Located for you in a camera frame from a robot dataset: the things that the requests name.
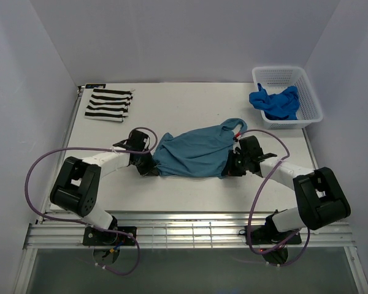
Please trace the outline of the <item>light blue tank top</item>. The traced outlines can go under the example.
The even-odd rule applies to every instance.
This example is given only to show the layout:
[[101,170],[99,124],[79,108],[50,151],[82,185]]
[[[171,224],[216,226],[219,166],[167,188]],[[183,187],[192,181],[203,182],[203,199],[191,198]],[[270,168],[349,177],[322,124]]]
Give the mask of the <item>light blue tank top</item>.
[[220,177],[234,145],[234,129],[247,130],[239,118],[216,126],[191,130],[176,137],[166,133],[153,154],[161,176],[186,178]]

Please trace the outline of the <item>black white striped tank top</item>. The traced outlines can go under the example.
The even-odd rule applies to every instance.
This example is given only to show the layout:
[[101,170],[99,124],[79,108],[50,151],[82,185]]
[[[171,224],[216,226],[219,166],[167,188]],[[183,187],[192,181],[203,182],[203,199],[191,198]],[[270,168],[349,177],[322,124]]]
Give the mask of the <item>black white striped tank top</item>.
[[122,123],[129,116],[132,100],[132,91],[94,88],[88,99],[84,117]]

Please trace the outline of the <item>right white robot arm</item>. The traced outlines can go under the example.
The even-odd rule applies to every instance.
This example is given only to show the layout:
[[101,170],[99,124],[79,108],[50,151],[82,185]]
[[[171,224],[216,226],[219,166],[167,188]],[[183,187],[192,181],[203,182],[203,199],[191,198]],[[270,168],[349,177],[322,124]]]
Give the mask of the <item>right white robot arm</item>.
[[297,205],[275,211],[265,224],[245,235],[252,244],[275,244],[302,228],[318,230],[351,214],[350,204],[334,174],[327,167],[310,169],[284,162],[275,154],[230,151],[223,176],[244,176],[247,172],[271,179],[294,191]]

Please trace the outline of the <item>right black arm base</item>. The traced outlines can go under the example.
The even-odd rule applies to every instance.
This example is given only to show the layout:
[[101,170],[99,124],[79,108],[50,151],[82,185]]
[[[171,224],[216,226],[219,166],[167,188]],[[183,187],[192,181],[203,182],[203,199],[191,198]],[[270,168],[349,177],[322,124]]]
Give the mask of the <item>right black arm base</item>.
[[[284,239],[290,236],[293,231],[288,232],[269,232],[265,225],[257,225],[251,227],[250,238],[252,245],[276,245],[282,242]],[[248,226],[244,226],[244,228],[240,229],[238,232],[238,236],[244,237],[245,243],[248,245],[247,240]],[[302,239],[300,233],[295,233],[295,235],[289,239],[287,242],[289,245],[299,245],[302,244]]]

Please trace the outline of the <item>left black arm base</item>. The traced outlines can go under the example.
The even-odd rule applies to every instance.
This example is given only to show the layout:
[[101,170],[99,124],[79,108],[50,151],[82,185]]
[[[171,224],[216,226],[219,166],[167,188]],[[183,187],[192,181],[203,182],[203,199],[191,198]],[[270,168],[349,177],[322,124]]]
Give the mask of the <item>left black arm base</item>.
[[135,242],[129,237],[117,233],[107,233],[86,227],[83,234],[82,244],[84,246],[134,246]]

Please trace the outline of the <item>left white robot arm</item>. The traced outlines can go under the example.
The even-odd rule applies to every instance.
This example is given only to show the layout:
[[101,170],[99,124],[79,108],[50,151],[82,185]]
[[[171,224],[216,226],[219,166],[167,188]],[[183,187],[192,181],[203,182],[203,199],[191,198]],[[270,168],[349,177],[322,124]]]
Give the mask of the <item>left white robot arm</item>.
[[117,240],[115,218],[103,210],[98,202],[99,183],[105,176],[133,165],[142,176],[158,176],[156,164],[150,153],[130,153],[113,147],[111,151],[79,159],[65,159],[50,193],[50,202],[77,215],[97,229],[97,238],[106,245]]

